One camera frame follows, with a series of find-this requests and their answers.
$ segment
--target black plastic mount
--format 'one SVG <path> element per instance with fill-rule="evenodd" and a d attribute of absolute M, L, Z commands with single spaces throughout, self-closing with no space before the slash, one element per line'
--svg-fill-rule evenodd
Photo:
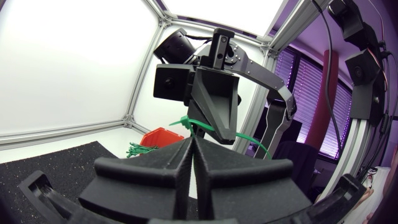
<path fill-rule="evenodd" d="M 350 117 L 367 119 L 372 126 L 377 126 L 383 116 L 385 92 L 383 63 L 376 33 L 363 22 L 353 0 L 332 0 L 328 12 L 341 27 L 344 40 L 360 49 L 360 53 L 346 60 L 354 82 Z"/>
<path fill-rule="evenodd" d="M 190 49 L 184 47 L 184 30 L 179 29 L 168 37 L 156 50 L 157 57 L 173 54 L 173 49 Z M 238 82 L 239 77 L 230 71 L 223 70 L 225 57 L 228 54 L 230 38 L 234 32 L 217 28 L 214 30 L 209 55 L 201 57 L 200 65 L 171 64 L 157 65 L 155 74 L 154 97 L 183 101 L 188 106 L 188 116 L 209 124 L 215 130 L 195 128 L 200 136 L 208 133 L 221 144 L 235 142 L 238 117 Z M 181 45 L 169 47 L 169 42 L 181 42 Z"/>
<path fill-rule="evenodd" d="M 155 56 L 169 63 L 184 63 L 195 52 L 186 34 L 183 28 L 176 30 L 155 49 Z"/>
<path fill-rule="evenodd" d="M 192 158 L 198 215 L 185 220 Z M 253 159 L 202 138 L 188 138 L 139 157 L 99 158 L 81 206 L 34 172 L 19 188 L 50 223 L 337 223 L 365 188 L 344 175 L 311 205 L 292 182 L 292 162 Z"/>

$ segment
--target sparkly black surface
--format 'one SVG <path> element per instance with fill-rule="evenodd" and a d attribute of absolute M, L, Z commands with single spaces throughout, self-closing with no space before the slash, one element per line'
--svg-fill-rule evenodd
<path fill-rule="evenodd" d="M 0 197 L 18 223 L 47 223 L 17 186 L 35 170 L 43 171 L 52 187 L 72 202 L 94 179 L 94 160 L 115 157 L 99 142 L 0 164 Z"/>

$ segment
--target white wall panel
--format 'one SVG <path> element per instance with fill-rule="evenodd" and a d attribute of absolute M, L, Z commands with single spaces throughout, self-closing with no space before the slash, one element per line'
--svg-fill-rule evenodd
<path fill-rule="evenodd" d="M 144 1 L 7 0 L 0 134 L 123 118 L 157 24 Z"/>
<path fill-rule="evenodd" d="M 171 26 L 167 28 L 160 40 L 160 43 L 164 39 L 166 39 L 172 32 L 176 31 L 179 28 L 179 26 Z M 186 27 L 184 27 L 184 29 L 190 35 L 212 36 L 211 33 L 198 31 L 196 29 L 190 29 Z M 194 47 L 199 47 L 202 43 L 204 43 L 204 40 L 190 41 Z M 251 45 L 241 42 L 236 43 L 240 47 L 242 47 L 242 49 L 245 50 L 249 57 L 255 62 L 260 64 L 263 62 L 264 56 L 262 55 L 259 48 L 255 48 Z M 156 129 L 158 127 L 163 127 L 175 133 L 188 137 L 190 133 L 182 125 L 169 126 L 170 123 L 178 121 L 182 116 L 186 115 L 188 107 L 184 106 L 183 102 L 180 101 L 164 100 L 153 97 L 156 65 L 159 63 L 161 63 L 160 60 L 153 56 L 137 101 L 136 110 L 134 112 L 134 119 L 138 124 L 150 130 Z M 243 77 L 240 77 L 239 79 L 238 94 L 241 96 L 242 102 L 238 106 L 238 131 L 240 131 L 240 129 L 242 128 L 244 119 L 253 98 L 256 85 L 257 84 Z"/>

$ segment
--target red container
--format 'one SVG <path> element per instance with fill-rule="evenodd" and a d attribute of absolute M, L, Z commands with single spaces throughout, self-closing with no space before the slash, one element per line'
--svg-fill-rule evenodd
<path fill-rule="evenodd" d="M 179 134 L 175 134 L 174 132 L 166 130 L 164 128 L 158 128 L 145 134 L 144 137 L 142 137 L 141 139 L 140 145 L 147 147 L 164 147 L 183 139 L 184 137 Z"/>

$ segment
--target black cable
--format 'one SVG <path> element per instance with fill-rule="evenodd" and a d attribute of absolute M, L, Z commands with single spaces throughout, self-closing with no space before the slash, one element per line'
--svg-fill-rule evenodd
<path fill-rule="evenodd" d="M 366 158 L 367 158 L 367 156 L 369 155 L 370 149 L 372 148 L 372 145 L 373 145 L 374 138 L 376 137 L 376 132 L 377 132 L 377 127 L 378 127 L 378 126 L 379 126 L 379 125 L 377 125 L 377 126 L 374 128 L 374 130 L 373 130 L 371 143 L 370 143 L 370 145 L 368 146 L 368 151 L 366 152 L 365 157 L 363 157 L 363 161 L 365 161 Z"/>
<path fill-rule="evenodd" d="M 326 95 L 326 104 L 328 105 L 328 110 L 330 113 L 331 120 L 333 121 L 333 125 L 335 127 L 335 132 L 336 132 L 336 138 L 337 138 L 337 148 L 338 148 L 338 155 L 339 157 L 342 154 L 342 149 L 341 149 L 341 140 L 340 140 L 340 134 L 338 132 L 338 127 L 337 127 L 337 122 L 335 115 L 333 114 L 333 110 L 330 105 L 330 99 L 329 99 L 329 81 L 330 81 L 330 70 L 331 70 L 331 52 L 332 52 L 332 46 L 331 46 L 331 35 L 330 35 L 330 29 L 328 22 L 326 21 L 325 15 L 323 15 L 321 7 L 318 5 L 318 3 L 315 0 L 311 0 L 312 4 L 316 7 L 320 15 L 322 16 L 322 19 L 325 23 L 326 26 L 326 31 L 328 33 L 328 41 L 329 41 L 329 59 L 328 59 L 328 71 L 326 75 L 326 87 L 325 87 L 325 95 Z"/>
<path fill-rule="evenodd" d="M 387 82 L 388 82 L 388 84 L 387 84 L 387 89 L 388 89 L 388 91 L 387 91 L 387 108 L 386 108 L 386 111 L 389 111 L 389 107 L 390 107 L 390 66 L 389 66 L 389 63 L 388 63 L 388 58 L 386 58 L 386 68 L 387 69 L 384 69 L 385 71 L 386 71 L 386 75 L 387 75 Z"/>
<path fill-rule="evenodd" d="M 185 35 L 186 37 L 188 37 L 189 39 L 192 40 L 208 40 L 211 39 L 211 37 L 196 37 L 196 36 L 192 36 L 192 35 Z"/>

